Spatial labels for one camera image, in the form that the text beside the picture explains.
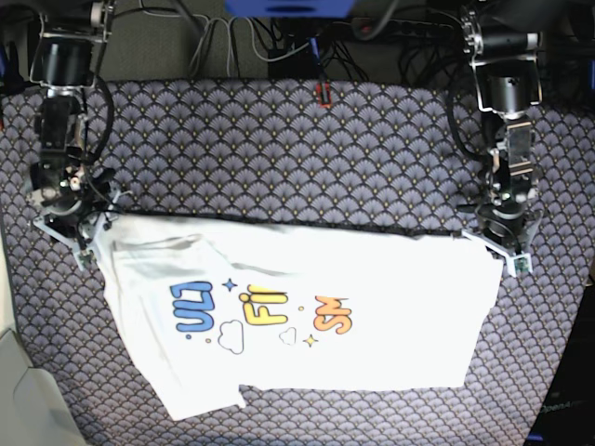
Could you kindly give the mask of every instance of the table surface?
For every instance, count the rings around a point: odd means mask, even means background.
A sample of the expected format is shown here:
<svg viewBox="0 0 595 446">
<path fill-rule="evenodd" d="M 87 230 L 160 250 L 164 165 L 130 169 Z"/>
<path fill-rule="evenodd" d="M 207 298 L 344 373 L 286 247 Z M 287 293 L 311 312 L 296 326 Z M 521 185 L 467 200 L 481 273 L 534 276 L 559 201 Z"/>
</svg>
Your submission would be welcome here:
<svg viewBox="0 0 595 446">
<path fill-rule="evenodd" d="M 176 215 L 451 233 L 456 206 L 479 192 L 479 166 L 454 148 L 443 98 L 398 86 L 334 83 L 320 108 L 314 83 L 186 81 L 111 85 L 116 120 L 103 165 L 131 190 L 129 209 Z M 175 423 L 126 353 L 97 269 L 32 229 L 21 192 L 38 143 L 38 93 L 3 101 L 0 205 L 17 324 L 33 363 L 53 373 L 90 444 L 521 445 L 558 367 L 593 258 L 595 126 L 532 109 L 543 171 L 535 209 L 535 274 L 505 274 L 466 384 L 405 392 L 260 391 Z M 105 123 L 89 96 L 92 138 Z M 478 144 L 472 98 L 456 107 Z"/>
</svg>

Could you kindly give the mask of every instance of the white t-shirt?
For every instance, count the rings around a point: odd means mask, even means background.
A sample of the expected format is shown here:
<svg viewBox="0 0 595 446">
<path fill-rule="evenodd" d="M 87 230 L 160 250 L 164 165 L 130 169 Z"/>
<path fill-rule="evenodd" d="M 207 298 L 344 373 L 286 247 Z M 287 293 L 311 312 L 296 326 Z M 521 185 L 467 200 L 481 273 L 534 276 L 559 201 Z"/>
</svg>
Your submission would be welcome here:
<svg viewBox="0 0 595 446">
<path fill-rule="evenodd" d="M 460 387 L 502 262 L 480 244 L 122 216 L 97 238 L 105 298 L 175 420 L 239 386 Z"/>
</svg>

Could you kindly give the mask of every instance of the cloud outline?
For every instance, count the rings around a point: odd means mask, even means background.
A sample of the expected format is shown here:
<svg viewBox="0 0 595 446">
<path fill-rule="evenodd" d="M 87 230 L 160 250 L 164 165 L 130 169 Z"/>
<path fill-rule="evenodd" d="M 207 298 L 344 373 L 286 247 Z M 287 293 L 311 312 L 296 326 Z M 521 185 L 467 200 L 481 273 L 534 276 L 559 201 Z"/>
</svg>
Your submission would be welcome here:
<svg viewBox="0 0 595 446">
<path fill-rule="evenodd" d="M 229 339 L 229 335 L 228 334 L 226 335 L 224 333 L 227 331 L 228 327 L 238 327 L 235 330 L 236 331 L 239 330 L 239 334 L 240 334 L 239 339 L 234 339 L 234 341 L 236 341 L 236 342 L 233 343 L 231 346 L 226 341 L 226 339 Z M 242 353 L 244 353 L 244 325 L 240 321 L 234 320 L 234 321 L 223 322 L 219 326 L 219 332 L 220 332 L 220 335 L 219 335 L 219 338 L 217 339 L 217 342 L 222 348 L 225 348 L 226 350 L 230 351 L 234 355 L 241 355 Z"/>
</svg>

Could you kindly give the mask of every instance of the orange letter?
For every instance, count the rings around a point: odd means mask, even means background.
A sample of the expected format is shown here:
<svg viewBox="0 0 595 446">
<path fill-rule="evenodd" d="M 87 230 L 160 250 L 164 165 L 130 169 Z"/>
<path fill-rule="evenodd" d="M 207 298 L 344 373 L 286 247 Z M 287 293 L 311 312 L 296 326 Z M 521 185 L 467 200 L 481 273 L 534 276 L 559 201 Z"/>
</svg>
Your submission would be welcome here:
<svg viewBox="0 0 595 446">
<path fill-rule="evenodd" d="M 341 300 L 343 299 L 317 295 L 316 300 L 324 304 L 316 309 L 316 314 L 319 316 L 349 316 L 351 314 L 350 309 L 341 308 Z"/>
<path fill-rule="evenodd" d="M 325 320 L 324 316 L 316 316 L 316 319 L 314 319 L 314 327 L 319 332 L 330 330 L 338 324 L 341 324 L 341 326 L 337 328 L 338 335 L 344 335 L 351 329 L 351 319 L 348 316 L 333 316 L 329 322 Z"/>
</svg>

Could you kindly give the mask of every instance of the star graphic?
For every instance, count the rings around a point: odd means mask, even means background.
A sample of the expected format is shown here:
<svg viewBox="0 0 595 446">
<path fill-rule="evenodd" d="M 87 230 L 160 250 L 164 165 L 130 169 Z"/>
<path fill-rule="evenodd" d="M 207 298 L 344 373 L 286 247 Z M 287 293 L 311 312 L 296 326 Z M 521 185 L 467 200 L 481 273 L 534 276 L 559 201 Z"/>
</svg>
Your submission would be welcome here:
<svg viewBox="0 0 595 446">
<path fill-rule="evenodd" d="M 308 339 L 306 339 L 304 342 L 305 342 L 306 344 L 308 344 L 308 346 L 309 346 L 310 348 L 312 348 L 312 346 L 314 345 L 314 343 L 315 343 L 315 342 L 318 342 L 318 340 L 314 339 L 314 338 L 312 337 L 312 335 L 310 335 L 310 337 L 309 337 Z"/>
<path fill-rule="evenodd" d="M 227 283 L 223 283 L 223 286 L 224 286 L 224 287 L 226 287 L 226 288 L 228 289 L 228 291 L 231 293 L 231 290 L 232 290 L 234 287 L 238 286 L 238 285 L 236 285 L 235 283 L 233 283 L 233 282 L 231 281 L 231 279 L 229 279 L 229 280 L 227 281 Z"/>
</svg>

